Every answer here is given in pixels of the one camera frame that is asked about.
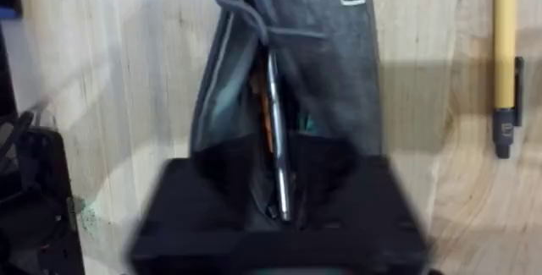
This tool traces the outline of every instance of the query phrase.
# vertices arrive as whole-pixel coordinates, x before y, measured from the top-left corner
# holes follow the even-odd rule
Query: plywood surface
[[[445,147],[433,227],[445,274],[540,274],[542,270],[542,1],[519,0],[517,52],[526,58],[526,116],[512,158],[491,143],[492,0],[457,12]]]
[[[508,162],[493,158],[489,137],[491,0],[374,1],[386,146],[420,217],[433,219],[439,266],[536,273],[540,0],[520,0],[528,117]],[[125,246],[160,166],[187,153],[218,7],[23,3],[25,18],[3,23],[19,108],[34,108],[64,137],[87,273],[130,273]]]
[[[126,243],[163,161],[184,157],[213,0],[23,0],[4,23],[19,109],[64,138],[86,272],[130,273]]]

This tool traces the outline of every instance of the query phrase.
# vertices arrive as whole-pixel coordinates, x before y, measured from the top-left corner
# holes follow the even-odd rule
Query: yellow handle
[[[514,107],[517,0],[495,0],[495,107]]]

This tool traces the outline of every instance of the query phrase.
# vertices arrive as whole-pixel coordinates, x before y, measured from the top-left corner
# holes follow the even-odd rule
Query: black cable
[[[0,147],[0,173],[6,170],[9,165],[9,158],[7,157],[9,149],[20,140],[21,135],[30,127],[33,119],[33,113],[23,112],[15,122],[13,130],[11,130],[8,138]]]

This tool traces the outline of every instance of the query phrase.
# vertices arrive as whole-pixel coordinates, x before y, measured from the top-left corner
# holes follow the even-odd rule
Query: black object
[[[0,19],[17,19],[22,15],[20,0],[0,0]],[[9,74],[8,56],[0,25],[0,120],[16,113],[14,90]]]
[[[62,138],[29,129],[16,151],[18,168],[0,174],[0,269],[6,275],[34,274],[15,272],[9,262],[12,253],[34,252],[34,272],[84,274]]]
[[[510,146],[514,142],[514,127],[523,122],[523,58],[516,58],[514,108],[496,109],[493,112],[493,141],[498,158],[510,157]]]
[[[336,140],[290,138],[291,151],[296,151],[292,170],[306,187],[306,225],[251,230],[251,223],[265,221],[250,213],[254,207],[246,177],[252,143],[251,136],[232,140],[165,168],[131,252],[138,274],[244,274],[300,267],[357,274],[423,271],[427,247],[390,165],[383,157],[358,156]],[[230,191],[218,190],[205,172],[227,179]],[[228,199],[235,195],[245,197],[245,205]]]

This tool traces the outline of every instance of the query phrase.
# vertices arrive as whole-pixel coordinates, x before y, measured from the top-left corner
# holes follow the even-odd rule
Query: wood grain
[[[489,136],[491,0],[374,1],[387,150],[426,223],[436,194],[439,266],[449,274],[535,274],[540,0],[520,0],[528,117],[508,162],[495,160]],[[187,153],[218,7],[23,2],[25,18],[3,23],[19,109],[34,108],[64,137],[87,273],[130,272],[124,249],[160,166]]]
[[[19,109],[66,148],[87,274],[124,249],[163,161],[184,157],[218,20],[213,0],[23,0],[4,23]]]
[[[542,2],[519,0],[526,116],[512,158],[491,139],[492,0],[462,0],[431,234],[447,275],[539,274],[542,262]]]
[[[457,0],[374,0],[387,152],[412,205],[429,225]]]

